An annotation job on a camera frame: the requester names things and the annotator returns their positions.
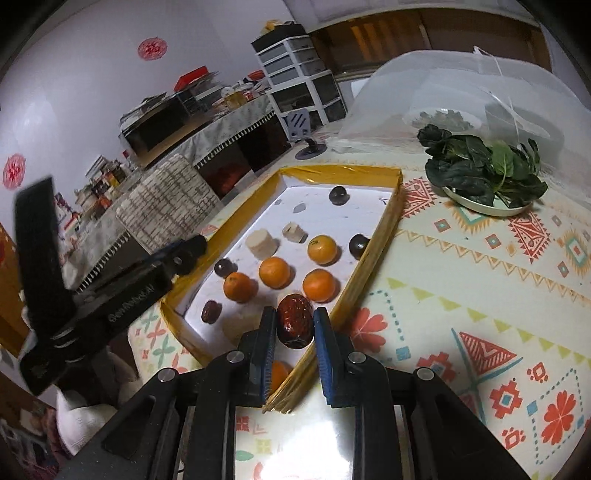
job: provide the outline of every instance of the black round fruit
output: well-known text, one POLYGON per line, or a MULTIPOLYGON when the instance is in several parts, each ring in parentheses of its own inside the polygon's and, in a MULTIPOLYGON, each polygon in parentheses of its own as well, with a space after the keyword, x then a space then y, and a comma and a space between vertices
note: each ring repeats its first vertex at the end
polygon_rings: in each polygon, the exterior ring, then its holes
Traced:
POLYGON ((349 194, 345 187, 339 185, 330 191, 329 200, 333 205, 344 205, 349 200, 349 194))
POLYGON ((349 252, 353 255, 355 260, 359 260, 363 256, 363 252, 368 247, 369 238, 364 237, 361 233, 354 235, 349 241, 349 252))
POLYGON ((230 273, 234 273, 238 268, 229 259, 222 258, 217 261, 213 271, 218 277, 226 278, 230 273))

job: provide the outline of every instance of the wooden door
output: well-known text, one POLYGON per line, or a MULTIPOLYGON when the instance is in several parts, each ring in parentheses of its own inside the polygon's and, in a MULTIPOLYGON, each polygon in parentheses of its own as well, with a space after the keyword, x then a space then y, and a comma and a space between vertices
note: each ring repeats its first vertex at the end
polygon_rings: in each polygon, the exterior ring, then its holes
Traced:
POLYGON ((29 328, 22 321, 16 245, 0 224, 0 345, 18 356, 29 328))

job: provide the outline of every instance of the leafy green vegetable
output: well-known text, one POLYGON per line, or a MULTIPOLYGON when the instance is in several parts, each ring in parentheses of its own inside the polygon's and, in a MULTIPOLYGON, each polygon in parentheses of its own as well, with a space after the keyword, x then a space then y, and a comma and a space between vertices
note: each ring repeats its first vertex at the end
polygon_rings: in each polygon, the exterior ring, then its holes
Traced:
POLYGON ((520 207, 540 198, 548 189, 537 173, 540 153, 529 139, 530 150, 504 142, 487 147, 474 135, 452 135, 427 125, 417 138, 431 155, 425 165, 427 178, 436 187, 448 187, 465 198, 493 205, 497 195, 508 207, 520 207))

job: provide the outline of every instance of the plate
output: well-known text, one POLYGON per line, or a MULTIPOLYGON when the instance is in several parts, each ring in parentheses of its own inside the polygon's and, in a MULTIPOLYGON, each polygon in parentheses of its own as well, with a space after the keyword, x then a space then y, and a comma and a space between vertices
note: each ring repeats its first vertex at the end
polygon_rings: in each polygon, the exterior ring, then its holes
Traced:
POLYGON ((514 215, 519 215, 520 213, 525 212, 531 206, 531 203, 529 203, 524 207, 508 208, 507 205, 505 205, 500 198, 495 196, 495 200, 492 203, 493 206, 489 207, 488 205, 483 205, 481 203, 477 203, 467 198, 464 198, 461 195, 458 195, 452 189, 449 189, 447 187, 443 187, 442 190, 449 198, 459 203, 463 207, 473 210, 474 212, 478 212, 483 215, 489 215, 492 217, 512 217, 514 215))
MULTIPOLYGON (((407 113, 406 115, 404 115, 402 117, 402 121, 406 125, 408 125, 409 127, 413 127, 413 128, 416 128, 417 130, 419 130, 420 127, 415 127, 413 125, 413 121, 420 120, 421 119, 421 113, 422 112, 425 112, 428 115, 434 116, 437 112, 448 113, 449 110, 453 110, 453 109, 447 109, 447 108, 421 108, 421 109, 418 109, 418 110, 412 110, 412 111, 410 111, 409 113, 407 113)), ((458 131, 458 130, 452 130, 450 128, 447 128, 447 127, 445 127, 443 125, 438 125, 438 127, 445 128, 446 130, 449 130, 450 132, 455 133, 455 134, 463 134, 463 133, 470 132, 470 131, 473 131, 473 130, 478 130, 482 126, 482 121, 478 117, 472 115, 471 113, 462 112, 461 110, 455 110, 455 112, 460 113, 460 115, 462 116, 462 118, 464 119, 464 121, 470 122, 470 124, 472 125, 472 128, 469 128, 467 130, 458 131)))

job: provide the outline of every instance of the tangerine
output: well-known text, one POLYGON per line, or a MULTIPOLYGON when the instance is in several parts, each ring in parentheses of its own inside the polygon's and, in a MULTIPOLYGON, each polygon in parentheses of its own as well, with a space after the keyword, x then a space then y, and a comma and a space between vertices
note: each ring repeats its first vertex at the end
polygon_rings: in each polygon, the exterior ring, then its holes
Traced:
POLYGON ((271 370, 271 391, 270 394, 275 393, 275 390, 281 386, 287 376, 290 374, 291 368, 285 363, 275 360, 271 370))
POLYGON ((315 236, 308 243, 308 257, 318 265, 326 265, 332 262, 338 253, 339 247, 328 235, 315 236))
POLYGON ((324 303, 335 296, 337 285, 330 272, 316 268, 306 275, 301 286, 310 300, 324 303))
POLYGON ((259 277, 267 287, 278 290, 289 283, 291 268, 282 258, 269 257, 261 263, 259 277))
POLYGON ((230 273, 223 282, 223 292, 226 297, 237 303, 246 303, 256 293, 254 282, 244 273, 230 273))

